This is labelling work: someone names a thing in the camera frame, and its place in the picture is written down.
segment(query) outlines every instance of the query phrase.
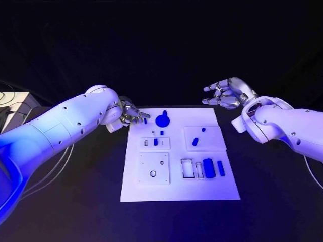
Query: white robotic arm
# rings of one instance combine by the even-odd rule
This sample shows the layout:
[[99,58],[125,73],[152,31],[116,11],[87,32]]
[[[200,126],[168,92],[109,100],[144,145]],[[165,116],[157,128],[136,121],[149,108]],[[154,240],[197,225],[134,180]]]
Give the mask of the white robotic arm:
[[129,122],[141,122],[141,118],[149,116],[135,109],[131,101],[119,98],[105,85],[96,85],[0,135],[0,167],[12,191],[7,198],[0,195],[0,224],[14,209],[28,178],[43,162],[99,124],[113,132]]
[[203,90],[216,90],[213,99],[201,100],[203,104],[220,105],[226,109],[243,106],[240,116],[232,120],[239,133],[248,131],[259,143],[278,139],[294,152],[323,162],[323,112],[292,109],[281,99],[258,97],[236,77]]

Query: black table surface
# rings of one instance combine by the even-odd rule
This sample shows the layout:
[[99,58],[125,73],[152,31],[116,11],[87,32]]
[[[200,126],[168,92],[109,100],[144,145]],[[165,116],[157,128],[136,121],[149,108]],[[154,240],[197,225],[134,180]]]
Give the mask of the black table surface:
[[[157,108],[194,107],[207,108]],[[240,200],[119,202],[128,128],[99,126],[54,182],[20,201],[0,241],[323,241],[323,190],[302,156],[236,132],[239,110],[213,109]],[[323,184],[321,164],[310,166]]]

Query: blue block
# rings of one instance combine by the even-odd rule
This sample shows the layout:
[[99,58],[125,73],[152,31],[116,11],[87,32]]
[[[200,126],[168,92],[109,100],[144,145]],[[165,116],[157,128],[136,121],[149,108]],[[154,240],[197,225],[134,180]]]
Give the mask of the blue block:
[[224,176],[224,169],[223,169],[223,164],[220,161],[217,161],[217,169],[219,169],[219,175]]
[[211,159],[204,159],[201,163],[203,163],[203,171],[204,171],[206,178],[213,178],[216,176],[216,173],[213,171]]
[[196,146],[199,138],[193,138],[191,145]]

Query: blue object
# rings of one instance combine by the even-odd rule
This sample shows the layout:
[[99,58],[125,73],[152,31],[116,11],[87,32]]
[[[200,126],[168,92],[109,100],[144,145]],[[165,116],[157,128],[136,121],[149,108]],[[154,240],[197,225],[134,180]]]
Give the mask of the blue object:
[[201,163],[203,163],[203,171],[204,171],[206,178],[213,178],[216,176],[216,173],[213,172],[211,159],[204,159]]
[[217,161],[217,169],[219,169],[219,175],[224,176],[224,169],[223,169],[223,164],[220,161]]
[[193,138],[191,145],[196,146],[199,138]]
[[162,114],[155,117],[155,125],[164,128],[170,124],[170,118],[167,117],[167,112],[162,111]]

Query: peg board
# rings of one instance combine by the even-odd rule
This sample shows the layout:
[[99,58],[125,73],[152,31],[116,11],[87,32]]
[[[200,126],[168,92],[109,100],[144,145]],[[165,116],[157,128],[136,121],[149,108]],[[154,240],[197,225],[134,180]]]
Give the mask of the peg board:
[[[138,123],[129,125],[128,131],[128,143],[126,143],[126,156],[125,156],[125,168],[123,179],[121,189],[121,202],[141,202],[141,201],[187,201],[187,200],[237,200],[239,193],[235,184],[230,164],[226,156],[226,148],[222,138],[220,129],[217,127],[216,115],[211,108],[147,108],[139,109],[147,113],[151,118],[147,119],[147,124]],[[167,111],[170,118],[170,124],[167,127],[160,128],[155,125],[155,117]],[[219,137],[216,137],[217,150],[204,151],[206,147],[201,146],[200,151],[187,151],[186,148],[186,135],[184,127],[199,127],[199,143],[201,140],[209,141],[213,139],[211,132],[213,127],[217,127]],[[200,128],[209,127],[207,139],[206,131],[201,132]],[[142,139],[148,138],[148,141],[154,138],[168,138],[168,147],[164,149],[141,148]],[[168,182],[162,184],[145,184],[139,183],[142,173],[139,172],[141,163],[139,157],[144,153],[167,153],[168,154]],[[191,159],[193,172],[196,172],[194,163],[210,158],[213,162],[213,168],[216,176],[214,178],[197,179],[196,173],[193,179],[184,179],[181,176],[181,164],[180,159]],[[217,161],[222,161],[224,176],[219,176]]]

